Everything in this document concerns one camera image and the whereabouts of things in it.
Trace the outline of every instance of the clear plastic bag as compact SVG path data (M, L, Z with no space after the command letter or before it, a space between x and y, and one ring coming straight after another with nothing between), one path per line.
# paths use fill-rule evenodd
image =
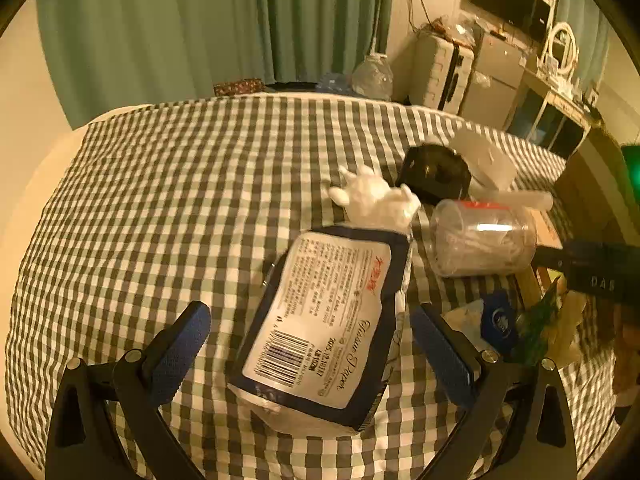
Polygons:
M473 29L469 26L464 14L461 14L457 19L441 16L436 21L440 21L445 30L445 35L455 43L466 46L471 50L476 47Z
M478 85L480 88L491 88L491 78L482 72L474 70L472 78L473 83Z
M353 71L351 87L369 99L391 101L393 73L386 54L370 54L365 57Z

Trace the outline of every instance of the barcode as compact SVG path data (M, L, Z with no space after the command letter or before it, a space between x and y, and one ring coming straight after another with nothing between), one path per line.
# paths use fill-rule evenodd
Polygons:
M292 388L302 368L309 341L273 330L255 373Z

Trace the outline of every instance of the screw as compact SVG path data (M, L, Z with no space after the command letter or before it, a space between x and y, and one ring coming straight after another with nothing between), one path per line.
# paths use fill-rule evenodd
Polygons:
M80 363L82 361L77 358L77 357L72 357L71 359L69 359L69 362L66 364L66 367L69 370L75 370L76 368L78 368L80 366Z
M480 357L482 361L486 363L495 363L498 361L498 354L493 350L482 350Z
M542 364L542 367L545 370L548 370L550 372L552 372L553 370L556 369L556 363L553 362L551 359L549 359L548 357L545 357L544 359L542 359L542 361L540 361L540 364Z
M127 363L135 363L136 361L140 361L142 357L142 352L138 349L130 350L124 355L124 360Z

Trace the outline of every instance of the plastic container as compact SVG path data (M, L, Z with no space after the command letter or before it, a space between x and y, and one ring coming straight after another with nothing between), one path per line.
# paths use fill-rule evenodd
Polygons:
M512 191L498 191L487 189L471 181L469 185L469 195L474 200L482 202L495 202L507 207L530 207L540 209L540 211L551 211L554 206L554 197L548 191L530 191L526 189L515 189Z
M535 251L536 226L524 208L443 200L433 210L428 255L439 276L519 272Z
M369 99L391 101L393 78L386 54L370 54L353 71L351 87Z

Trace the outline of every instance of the wall-mounted tv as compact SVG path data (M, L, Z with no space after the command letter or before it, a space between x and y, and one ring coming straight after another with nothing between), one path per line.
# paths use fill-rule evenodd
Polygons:
M550 7L544 0L471 0L471 3L511 23L541 43Z

